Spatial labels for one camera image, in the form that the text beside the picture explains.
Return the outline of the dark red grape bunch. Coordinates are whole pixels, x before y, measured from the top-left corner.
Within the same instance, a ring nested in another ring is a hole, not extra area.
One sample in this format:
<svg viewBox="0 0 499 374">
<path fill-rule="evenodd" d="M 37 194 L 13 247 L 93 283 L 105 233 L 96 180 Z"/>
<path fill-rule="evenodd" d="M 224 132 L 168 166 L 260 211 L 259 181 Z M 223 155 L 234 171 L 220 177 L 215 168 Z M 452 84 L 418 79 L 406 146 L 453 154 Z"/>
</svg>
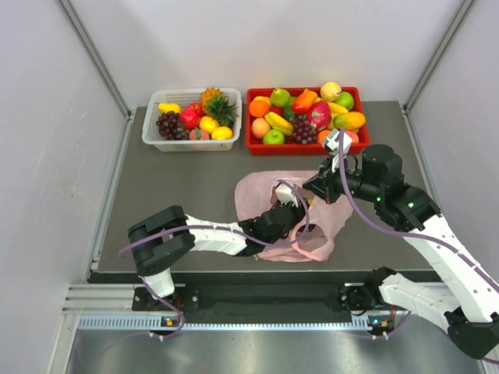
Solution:
<svg viewBox="0 0 499 374">
<path fill-rule="evenodd" d="M 179 113 L 174 111 L 162 113 L 156 121 L 156 126 L 159 135 L 164 140 L 187 140 L 189 138 L 180 120 Z"/>
</svg>

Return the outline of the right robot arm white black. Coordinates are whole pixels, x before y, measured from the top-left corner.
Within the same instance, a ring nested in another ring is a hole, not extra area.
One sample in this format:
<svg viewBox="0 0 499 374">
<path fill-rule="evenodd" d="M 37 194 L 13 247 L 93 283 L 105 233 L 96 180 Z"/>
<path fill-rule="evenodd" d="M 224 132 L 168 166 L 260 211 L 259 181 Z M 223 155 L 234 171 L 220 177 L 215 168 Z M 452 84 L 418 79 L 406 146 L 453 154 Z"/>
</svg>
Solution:
<svg viewBox="0 0 499 374">
<path fill-rule="evenodd" d="M 402 159 L 390 146 L 362 152 L 362 167 L 346 167 L 349 145 L 330 140 L 329 156 L 305 189 L 326 203 L 345 196 L 372 228 L 403 238 L 447 287 L 439 293 L 382 267 L 365 281 L 366 303 L 400 306 L 444 331 L 470 358 L 486 360 L 498 346 L 498 283 L 450 228 L 440 207 L 422 189 L 404 181 Z"/>
</svg>

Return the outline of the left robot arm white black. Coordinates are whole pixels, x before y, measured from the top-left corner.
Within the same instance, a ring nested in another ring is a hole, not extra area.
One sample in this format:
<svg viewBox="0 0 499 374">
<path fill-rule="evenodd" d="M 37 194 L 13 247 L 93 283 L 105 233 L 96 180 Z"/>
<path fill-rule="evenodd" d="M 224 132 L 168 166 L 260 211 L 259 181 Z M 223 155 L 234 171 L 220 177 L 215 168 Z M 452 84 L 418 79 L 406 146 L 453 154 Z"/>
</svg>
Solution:
<svg viewBox="0 0 499 374">
<path fill-rule="evenodd" d="M 218 252 L 249 257 L 265 248 L 280 249 L 300 222 L 310 225 L 309 204 L 277 201 L 260 216 L 223 224 L 203 221 L 185 214 L 181 206 L 170 206 L 128 229 L 130 251 L 137 275 L 150 290 L 150 300 L 160 309 L 172 307 L 177 298 L 171 267 L 185 254 Z"/>
</svg>

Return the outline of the red pomegranate fruit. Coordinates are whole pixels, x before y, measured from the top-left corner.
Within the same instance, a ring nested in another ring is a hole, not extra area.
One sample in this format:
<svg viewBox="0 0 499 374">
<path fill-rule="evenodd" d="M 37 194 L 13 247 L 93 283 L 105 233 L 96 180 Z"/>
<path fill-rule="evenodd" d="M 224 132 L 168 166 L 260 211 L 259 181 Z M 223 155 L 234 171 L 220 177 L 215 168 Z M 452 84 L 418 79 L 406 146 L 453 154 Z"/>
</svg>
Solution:
<svg viewBox="0 0 499 374">
<path fill-rule="evenodd" d="M 186 130 L 195 129 L 199 125 L 200 118 L 192 108 L 185 108 L 179 116 L 182 126 Z"/>
</svg>

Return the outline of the pineapple toy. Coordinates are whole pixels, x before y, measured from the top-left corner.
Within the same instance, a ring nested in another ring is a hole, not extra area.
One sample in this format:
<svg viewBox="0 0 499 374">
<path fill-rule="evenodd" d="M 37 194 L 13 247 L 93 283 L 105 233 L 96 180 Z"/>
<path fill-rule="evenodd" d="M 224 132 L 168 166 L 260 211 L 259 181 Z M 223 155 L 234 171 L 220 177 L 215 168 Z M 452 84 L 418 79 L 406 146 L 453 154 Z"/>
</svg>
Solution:
<svg viewBox="0 0 499 374">
<path fill-rule="evenodd" d="M 231 128 L 238 118 L 237 105 L 231 104 L 218 88 L 207 88 L 200 95 L 200 104 L 204 113 L 214 118 L 219 125 Z"/>
</svg>

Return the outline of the pink plastic bag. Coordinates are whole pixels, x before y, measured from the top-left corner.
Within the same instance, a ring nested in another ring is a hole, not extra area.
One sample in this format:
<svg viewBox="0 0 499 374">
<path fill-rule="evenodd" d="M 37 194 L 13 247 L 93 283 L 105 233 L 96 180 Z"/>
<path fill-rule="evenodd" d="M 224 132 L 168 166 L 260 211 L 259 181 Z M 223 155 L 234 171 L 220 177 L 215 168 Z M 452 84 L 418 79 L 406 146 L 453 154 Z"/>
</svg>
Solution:
<svg viewBox="0 0 499 374">
<path fill-rule="evenodd" d="M 261 171 L 241 179 L 235 187 L 235 210 L 243 232 L 267 245 L 247 240 L 240 257 L 257 256 L 273 262 L 324 262 L 334 250 L 334 238 L 352 215 L 346 197 L 326 204 L 302 185 L 313 171 Z M 279 203 L 275 188 L 283 180 L 307 203 Z"/>
</svg>

